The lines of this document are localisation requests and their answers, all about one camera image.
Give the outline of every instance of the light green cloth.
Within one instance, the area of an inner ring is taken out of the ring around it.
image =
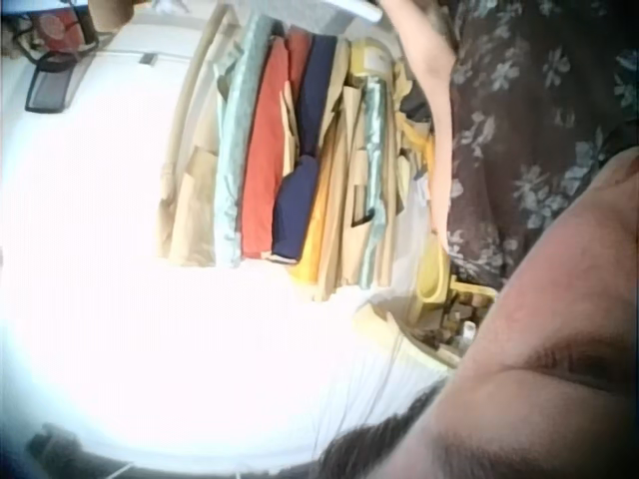
[[[386,82],[379,77],[368,77],[363,93],[366,152],[368,153],[366,214],[372,215],[372,225],[363,254],[359,287],[369,289],[375,270],[377,245],[386,230],[386,208],[381,198],[381,168],[386,137]]]

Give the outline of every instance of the red object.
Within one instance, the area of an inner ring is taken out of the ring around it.
[[[77,52],[85,44],[78,17],[72,9],[33,14],[33,25],[47,48],[54,52]]]
[[[293,100],[298,101],[304,71],[307,68],[307,60],[311,52],[313,35],[300,28],[292,28],[287,38],[287,48],[289,48],[289,78],[291,79],[291,90]]]
[[[261,257],[273,242],[273,207],[284,168],[284,127],[280,94],[289,79],[289,51],[276,38],[264,71],[256,103],[247,155],[242,199],[242,252]]]

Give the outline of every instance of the navy blue cloth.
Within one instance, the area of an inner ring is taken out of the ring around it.
[[[313,38],[307,70],[296,105],[300,155],[315,156],[318,153],[321,119],[326,105],[336,46],[337,37],[315,35]]]
[[[337,37],[314,36],[296,104],[301,157],[282,180],[273,211],[273,254],[291,262],[302,256],[315,200],[318,140],[336,46]]]
[[[292,173],[282,180],[273,211],[273,254],[299,261],[316,195],[320,163],[302,156]]]

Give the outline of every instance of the dark hair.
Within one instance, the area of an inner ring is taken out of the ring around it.
[[[380,424],[364,426],[335,439],[319,458],[311,472],[313,479],[359,479],[383,461],[421,413],[432,403],[444,380],[421,394],[403,414]]]

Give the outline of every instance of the red cloth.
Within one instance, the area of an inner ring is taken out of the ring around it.
[[[242,200],[242,253],[261,257],[273,243],[273,207],[282,182],[284,131],[280,94],[289,79],[289,50],[276,38],[256,103]]]
[[[291,90],[293,100],[298,102],[304,71],[307,68],[307,60],[311,52],[313,35],[300,28],[289,30],[287,37],[287,47],[289,48],[289,78],[291,79]]]

